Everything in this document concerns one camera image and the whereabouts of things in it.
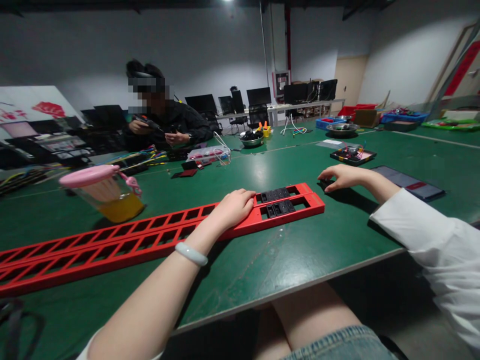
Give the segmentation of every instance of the stainless steel bowl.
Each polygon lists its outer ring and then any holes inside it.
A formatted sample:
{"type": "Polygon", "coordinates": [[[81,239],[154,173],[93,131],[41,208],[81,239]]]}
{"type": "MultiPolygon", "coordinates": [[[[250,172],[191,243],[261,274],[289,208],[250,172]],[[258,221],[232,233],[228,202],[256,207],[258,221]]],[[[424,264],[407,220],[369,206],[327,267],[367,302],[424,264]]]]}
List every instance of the stainless steel bowl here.
{"type": "Polygon", "coordinates": [[[347,123],[352,120],[353,116],[333,116],[334,119],[345,120],[347,123]]]}
{"type": "Polygon", "coordinates": [[[360,126],[355,124],[343,123],[343,124],[331,124],[327,125],[326,129],[334,137],[348,137],[353,134],[360,128],[360,126]]]}
{"type": "Polygon", "coordinates": [[[240,141],[243,144],[243,146],[246,148],[255,148],[262,144],[263,139],[264,137],[262,135],[262,137],[259,137],[258,139],[255,139],[255,140],[242,140],[242,138],[240,138],[240,141]]]}

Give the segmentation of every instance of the red plastic rack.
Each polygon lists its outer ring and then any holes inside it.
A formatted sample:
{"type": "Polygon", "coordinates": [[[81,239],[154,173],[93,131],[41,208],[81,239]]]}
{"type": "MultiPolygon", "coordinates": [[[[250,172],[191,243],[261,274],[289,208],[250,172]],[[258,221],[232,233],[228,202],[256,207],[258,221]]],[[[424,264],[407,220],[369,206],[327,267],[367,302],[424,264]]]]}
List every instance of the red plastic rack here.
{"type": "MultiPolygon", "coordinates": [[[[291,196],[306,195],[312,190],[306,183],[287,186],[291,196]]],[[[261,194],[256,194],[254,206],[260,205],[261,194]]],[[[217,203],[194,207],[191,209],[172,212],[166,215],[151,217],[144,220],[132,221],[122,225],[88,231],[81,234],[62,237],[59,239],[0,251],[0,270],[13,265],[28,263],[50,255],[60,255],[72,251],[80,251],[92,246],[117,242],[131,237],[142,237],[150,234],[173,229],[183,225],[194,225],[203,221],[218,205],[217,203]]]]}
{"type": "MultiPolygon", "coordinates": [[[[225,232],[220,240],[244,236],[324,212],[325,204],[306,184],[289,186],[287,189],[290,191],[290,197],[267,203],[259,203],[261,195],[257,194],[254,208],[249,216],[239,225],[225,232]],[[291,202],[295,211],[268,218],[268,207],[274,205],[278,207],[285,200],[291,202]]],[[[191,234],[202,219],[206,217],[207,214],[204,214],[203,211],[210,207],[208,213],[211,213],[216,205],[201,206],[108,229],[4,251],[3,254],[0,253],[0,256],[4,256],[2,258],[4,261],[7,259],[10,261],[7,261],[8,265],[0,268],[0,296],[19,296],[165,257],[173,252],[175,245],[191,234]],[[193,218],[187,219],[185,215],[191,211],[198,211],[195,220],[193,218]],[[179,218],[179,214],[181,214],[182,220],[175,223],[166,221],[172,219],[175,215],[179,218]],[[152,227],[155,219],[162,217],[165,218],[163,222],[165,225],[152,227]],[[147,224],[142,225],[143,230],[132,231],[139,224],[145,222],[147,224]],[[125,226],[130,226],[127,230],[129,235],[121,234],[117,236],[119,230],[125,226]],[[110,233],[111,237],[91,241],[105,230],[113,230],[110,233]],[[81,243],[79,240],[86,234],[90,234],[87,243],[69,247],[74,243],[81,243]],[[70,239],[67,242],[68,245],[62,246],[64,241],[68,239],[70,239]],[[49,244],[47,250],[40,254],[40,250],[45,249],[46,244],[49,244]]]]}

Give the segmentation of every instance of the white sleeve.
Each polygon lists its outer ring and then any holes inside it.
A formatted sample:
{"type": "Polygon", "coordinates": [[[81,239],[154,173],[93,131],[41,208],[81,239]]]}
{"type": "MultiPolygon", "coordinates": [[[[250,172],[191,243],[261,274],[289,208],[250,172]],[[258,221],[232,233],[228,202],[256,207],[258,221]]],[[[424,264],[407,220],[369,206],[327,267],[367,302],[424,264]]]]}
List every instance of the white sleeve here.
{"type": "Polygon", "coordinates": [[[401,189],[370,219],[425,269],[436,305],[480,356],[480,231],[401,189]]]}
{"type": "MultiPolygon", "coordinates": [[[[83,349],[83,351],[81,352],[80,355],[78,355],[78,357],[76,358],[76,360],[89,360],[89,358],[87,357],[87,354],[89,353],[89,349],[90,349],[90,344],[92,343],[92,341],[94,340],[95,336],[99,333],[99,331],[102,330],[101,328],[91,337],[90,341],[88,342],[88,344],[86,345],[86,347],[83,349]]],[[[159,360],[160,357],[162,356],[163,352],[161,352],[159,355],[155,356],[152,360],[159,360]]]]}

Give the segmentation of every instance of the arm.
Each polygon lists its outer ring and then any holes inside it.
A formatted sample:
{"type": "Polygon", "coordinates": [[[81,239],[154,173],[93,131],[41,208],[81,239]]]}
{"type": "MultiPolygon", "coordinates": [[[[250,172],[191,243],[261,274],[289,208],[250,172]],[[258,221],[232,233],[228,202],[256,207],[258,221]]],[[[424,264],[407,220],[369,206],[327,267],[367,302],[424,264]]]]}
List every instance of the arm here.
{"type": "MultiPolygon", "coordinates": [[[[207,255],[225,230],[247,217],[254,195],[241,189],[225,196],[185,244],[207,255]]],[[[93,338],[88,359],[150,360],[158,356],[199,269],[176,251],[168,256],[93,338]]]]}
{"type": "Polygon", "coordinates": [[[197,143],[205,142],[214,137],[208,121],[193,108],[188,107],[185,110],[185,120],[188,132],[195,137],[197,143]]]}
{"type": "Polygon", "coordinates": [[[367,188],[381,207],[370,218],[402,243],[426,278],[458,335],[480,355],[480,231],[449,218],[371,170],[332,166],[319,179],[337,180],[325,191],[367,188]]]}
{"type": "Polygon", "coordinates": [[[129,152],[137,152],[151,145],[149,134],[152,129],[141,121],[133,120],[123,128],[125,148],[129,152]]]}

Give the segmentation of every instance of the blue plastic crate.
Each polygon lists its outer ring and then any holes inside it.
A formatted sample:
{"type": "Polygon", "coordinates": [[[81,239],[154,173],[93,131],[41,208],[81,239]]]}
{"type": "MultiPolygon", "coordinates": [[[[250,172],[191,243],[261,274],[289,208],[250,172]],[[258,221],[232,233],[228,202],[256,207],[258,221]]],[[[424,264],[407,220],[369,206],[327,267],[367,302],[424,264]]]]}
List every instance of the blue plastic crate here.
{"type": "Polygon", "coordinates": [[[328,125],[344,124],[347,122],[346,120],[339,120],[332,117],[324,117],[324,119],[330,119],[330,120],[333,120],[333,122],[326,122],[326,121],[323,121],[323,119],[317,119],[315,121],[315,126],[317,129],[322,129],[327,131],[328,125]]]}
{"type": "Polygon", "coordinates": [[[385,114],[381,119],[382,124],[391,123],[394,121],[407,121],[407,122],[417,122],[423,123],[425,119],[429,116],[427,113],[414,112],[412,116],[408,115],[395,115],[395,114],[385,114]]]}

